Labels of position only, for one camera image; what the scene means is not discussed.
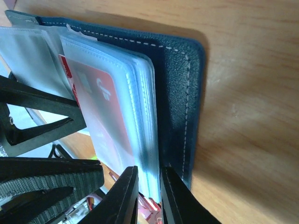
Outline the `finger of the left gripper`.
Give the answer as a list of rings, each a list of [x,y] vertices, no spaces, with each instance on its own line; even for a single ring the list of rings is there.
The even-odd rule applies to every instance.
[[[2,224],[45,224],[104,184],[99,161],[2,157],[0,197],[40,195],[0,216]]]
[[[17,127],[9,106],[24,109],[34,122]],[[86,128],[75,100],[49,94],[18,82],[11,74],[0,78],[0,155],[16,157]]]

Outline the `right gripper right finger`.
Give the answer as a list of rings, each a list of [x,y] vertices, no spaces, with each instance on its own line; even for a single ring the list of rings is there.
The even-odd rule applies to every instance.
[[[186,187],[172,167],[160,172],[164,224],[219,224]]]

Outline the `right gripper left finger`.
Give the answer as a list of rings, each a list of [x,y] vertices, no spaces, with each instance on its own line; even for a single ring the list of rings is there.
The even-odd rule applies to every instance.
[[[138,167],[127,167],[103,200],[80,223],[136,224],[138,194]]]

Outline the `blue leather card holder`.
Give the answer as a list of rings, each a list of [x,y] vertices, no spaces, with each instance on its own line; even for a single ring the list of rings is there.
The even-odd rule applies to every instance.
[[[77,102],[59,55],[108,73],[140,192],[161,201],[162,166],[173,167],[190,187],[205,66],[198,41],[14,10],[5,14],[12,25],[0,29],[0,54],[18,82]],[[24,109],[9,109],[17,127],[34,125]]]

